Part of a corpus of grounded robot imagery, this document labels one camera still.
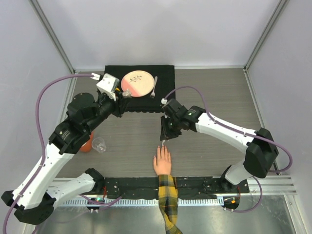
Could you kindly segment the glitter nail polish bottle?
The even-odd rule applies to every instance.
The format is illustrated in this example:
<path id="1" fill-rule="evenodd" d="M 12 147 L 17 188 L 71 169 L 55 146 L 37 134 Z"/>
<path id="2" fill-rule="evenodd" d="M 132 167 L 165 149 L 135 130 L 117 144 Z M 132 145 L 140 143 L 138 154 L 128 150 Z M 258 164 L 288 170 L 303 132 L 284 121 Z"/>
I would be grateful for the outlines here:
<path id="1" fill-rule="evenodd" d="M 132 94 L 131 94 L 129 89 L 126 89 L 125 91 L 122 92 L 122 96 L 124 98 L 130 98 L 132 96 Z"/>

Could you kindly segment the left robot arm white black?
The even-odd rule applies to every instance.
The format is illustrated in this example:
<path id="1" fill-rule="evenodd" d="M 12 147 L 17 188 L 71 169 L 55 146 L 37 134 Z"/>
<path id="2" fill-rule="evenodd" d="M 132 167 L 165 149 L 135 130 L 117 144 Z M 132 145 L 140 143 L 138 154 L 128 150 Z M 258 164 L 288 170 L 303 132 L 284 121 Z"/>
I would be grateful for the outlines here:
<path id="1" fill-rule="evenodd" d="M 83 194 L 100 194 L 105 178 L 94 168 L 56 188 L 50 184 L 66 163 L 76 155 L 95 130 L 109 115 L 121 117 L 131 96 L 116 90 L 115 98 L 98 93 L 95 99 L 90 93 L 80 93 L 67 106 L 67 118 L 49 137 L 44 162 L 39 161 L 30 176 L 15 190 L 5 191 L 1 198 L 7 206 L 13 206 L 14 215 L 22 223 L 38 225 L 44 222 L 65 201 Z"/>

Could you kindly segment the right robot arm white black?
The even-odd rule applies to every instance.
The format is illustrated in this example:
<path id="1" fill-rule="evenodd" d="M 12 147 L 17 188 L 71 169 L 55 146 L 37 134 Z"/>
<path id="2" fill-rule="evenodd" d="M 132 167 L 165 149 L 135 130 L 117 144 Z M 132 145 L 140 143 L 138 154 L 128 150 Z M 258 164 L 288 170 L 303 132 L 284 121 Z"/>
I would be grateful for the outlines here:
<path id="1" fill-rule="evenodd" d="M 227 167 L 221 176 L 220 187 L 227 193 L 252 176 L 265 178 L 278 156 L 277 147 L 267 129 L 240 128 L 208 114 L 200 107 L 187 109 L 175 99 L 162 99 L 161 109 L 164 113 L 161 117 L 161 141 L 177 138 L 183 130 L 191 130 L 226 142 L 245 155 L 241 162 Z"/>

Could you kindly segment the yellow plaid sleeve forearm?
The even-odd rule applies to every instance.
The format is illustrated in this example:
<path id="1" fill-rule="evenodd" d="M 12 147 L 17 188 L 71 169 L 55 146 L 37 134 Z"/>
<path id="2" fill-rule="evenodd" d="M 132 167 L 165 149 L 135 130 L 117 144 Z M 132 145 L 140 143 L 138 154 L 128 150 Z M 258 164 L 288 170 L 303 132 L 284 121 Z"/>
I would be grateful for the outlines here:
<path id="1" fill-rule="evenodd" d="M 167 234 L 181 234 L 177 227 L 178 190 L 171 175 L 159 175 L 158 206 L 164 219 Z"/>

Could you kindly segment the mannequin hand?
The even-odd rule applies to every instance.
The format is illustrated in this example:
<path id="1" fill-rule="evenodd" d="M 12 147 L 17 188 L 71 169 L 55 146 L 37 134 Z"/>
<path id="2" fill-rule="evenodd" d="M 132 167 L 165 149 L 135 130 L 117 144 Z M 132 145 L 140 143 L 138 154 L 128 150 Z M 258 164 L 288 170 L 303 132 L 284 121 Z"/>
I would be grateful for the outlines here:
<path id="1" fill-rule="evenodd" d="M 153 158 L 153 167 L 157 176 L 171 174 L 171 154 L 166 146 L 158 146 Z"/>

